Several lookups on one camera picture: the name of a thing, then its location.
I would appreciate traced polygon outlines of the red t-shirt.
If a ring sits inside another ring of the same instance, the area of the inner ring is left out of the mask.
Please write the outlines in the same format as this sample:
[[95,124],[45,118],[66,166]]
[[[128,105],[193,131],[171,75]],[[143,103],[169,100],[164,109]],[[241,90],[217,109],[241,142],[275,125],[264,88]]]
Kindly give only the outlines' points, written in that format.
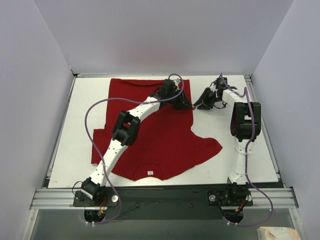
[[[163,80],[113,78],[108,95],[143,102],[162,84]],[[104,128],[93,131],[93,141],[102,154],[110,144],[119,113],[135,107],[135,103],[122,100],[108,102]],[[146,177],[167,180],[213,158],[223,147],[214,138],[194,134],[193,122],[191,108],[165,105],[141,122],[137,140],[121,155],[112,172],[132,181]],[[91,163],[100,160],[93,147]]]

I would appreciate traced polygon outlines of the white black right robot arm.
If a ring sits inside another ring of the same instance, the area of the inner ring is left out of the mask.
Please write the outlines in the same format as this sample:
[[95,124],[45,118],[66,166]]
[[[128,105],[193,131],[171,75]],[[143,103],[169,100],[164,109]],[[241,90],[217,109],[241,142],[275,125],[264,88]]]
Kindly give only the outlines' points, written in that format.
[[261,133],[262,106],[259,102],[250,100],[246,87],[240,93],[222,75],[205,88],[193,107],[198,110],[218,109],[216,103],[219,102],[222,103],[221,109],[232,107],[230,133],[234,137],[234,163],[228,180],[232,184],[246,185],[250,183],[249,158],[254,142]]

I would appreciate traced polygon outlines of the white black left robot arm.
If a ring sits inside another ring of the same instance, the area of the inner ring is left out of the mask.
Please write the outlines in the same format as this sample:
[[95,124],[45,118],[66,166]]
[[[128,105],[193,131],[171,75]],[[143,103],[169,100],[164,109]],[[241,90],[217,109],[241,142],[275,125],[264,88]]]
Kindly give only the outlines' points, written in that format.
[[[140,125],[143,120],[160,110],[166,104],[182,104],[187,107],[192,105],[191,103],[185,103],[184,88],[185,83],[183,78],[177,73],[172,73],[164,80],[162,86],[152,92],[144,101],[136,101],[123,97],[109,97],[95,102],[88,108],[84,116],[84,127],[92,146],[100,156],[98,166],[93,173],[82,182],[80,188],[81,193],[84,194],[84,199],[90,205],[96,206],[101,203],[103,199],[102,191],[106,183],[110,185],[116,196],[119,195],[109,180],[109,175],[120,156],[137,140]],[[90,135],[87,120],[90,111],[95,106],[108,101],[125,101],[137,104],[137,106],[119,113],[112,130],[109,146],[105,154],[102,154]]]

